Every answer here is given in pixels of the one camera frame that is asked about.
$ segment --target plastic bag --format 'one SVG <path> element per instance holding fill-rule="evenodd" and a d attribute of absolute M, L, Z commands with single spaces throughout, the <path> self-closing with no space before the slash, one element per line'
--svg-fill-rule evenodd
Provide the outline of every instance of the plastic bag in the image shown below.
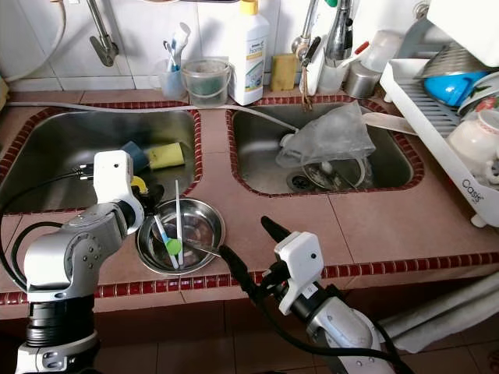
<path fill-rule="evenodd" d="M 283 168 L 295 168 L 322 161 L 363 159 L 375 149 L 360 106 L 354 101 L 307 123 L 275 160 Z"/>

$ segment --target white tile wall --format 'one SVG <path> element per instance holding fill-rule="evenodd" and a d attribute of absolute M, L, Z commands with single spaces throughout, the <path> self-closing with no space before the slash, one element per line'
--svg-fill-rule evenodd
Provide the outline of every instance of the white tile wall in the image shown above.
<path fill-rule="evenodd" d="M 406 32 L 414 21 L 413 8 L 420 0 L 355 0 L 354 47 L 369 40 L 376 30 Z M 151 4 L 140 0 L 97 0 L 112 39 L 119 46 L 115 65 L 99 61 L 89 38 L 97 36 L 87 1 L 65 0 L 67 27 L 58 50 L 29 79 L 14 90 L 100 90 L 142 88 L 154 63 L 166 57 L 163 40 L 171 40 L 179 22 L 191 28 L 182 57 L 223 56 L 231 47 L 227 26 L 238 12 L 238 3 L 176 2 Z M 271 56 L 290 52 L 301 33 L 307 0 L 260 0 L 260 12 L 271 24 L 266 70 Z M 36 65 L 44 57 L 58 28 L 57 5 L 48 0 L 0 0 L 0 72 L 11 76 Z M 331 27 L 336 9 L 320 2 L 314 35 Z"/>

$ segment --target stainless steel sink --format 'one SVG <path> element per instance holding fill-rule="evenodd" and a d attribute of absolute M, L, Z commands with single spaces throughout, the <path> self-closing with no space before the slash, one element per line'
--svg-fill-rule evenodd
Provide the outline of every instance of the stainless steel sink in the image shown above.
<path fill-rule="evenodd" d="M 147 184 L 165 187 L 163 199 L 175 198 L 175 180 L 183 191 L 194 179 L 194 119 L 185 111 L 146 114 L 70 112 L 37 125 L 0 186 L 0 203 L 48 178 L 92 163 L 96 152 L 116 150 L 132 140 L 143 150 L 179 142 L 183 166 L 138 175 Z M 20 213 L 87 207 L 96 203 L 92 181 L 67 178 L 23 197 L 9 212 Z"/>
<path fill-rule="evenodd" d="M 301 129 L 309 121 L 339 105 L 342 104 L 315 104 L 309 113 L 304 113 L 300 105 L 292 104 L 252 109 Z M 366 108 L 362 110 L 363 113 L 369 111 Z M 281 168 L 276 164 L 275 157 L 281 149 L 279 141 L 284 134 L 290 133 L 289 130 L 244 112 L 233 115 L 232 125 L 237 149 L 237 173 L 251 189 L 267 194 L 324 191 L 306 177 L 302 168 Z M 412 166 L 389 131 L 368 127 L 368 133 L 376 146 L 376 151 L 368 157 L 371 170 L 369 188 L 397 188 L 408 183 L 413 176 Z M 355 174 L 349 170 L 343 172 Z M 345 184 L 345 189 L 352 188 Z"/>

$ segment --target yellow sponge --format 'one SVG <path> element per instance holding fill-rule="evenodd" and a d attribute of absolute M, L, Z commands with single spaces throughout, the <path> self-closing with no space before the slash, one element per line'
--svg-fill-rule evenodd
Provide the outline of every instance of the yellow sponge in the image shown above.
<path fill-rule="evenodd" d="M 184 165 L 184 156 L 180 143 L 157 146 L 147 151 L 149 167 L 151 169 L 168 168 L 170 166 Z"/>

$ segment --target dish soap bottle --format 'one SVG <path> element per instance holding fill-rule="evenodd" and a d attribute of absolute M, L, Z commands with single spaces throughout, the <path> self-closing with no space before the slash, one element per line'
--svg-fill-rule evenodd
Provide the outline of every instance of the dish soap bottle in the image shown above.
<path fill-rule="evenodd" d="M 258 0 L 241 0 L 240 16 L 232 30 L 232 77 L 228 94 L 240 105 L 257 101 L 264 95 L 265 50 L 271 25 L 258 14 Z"/>

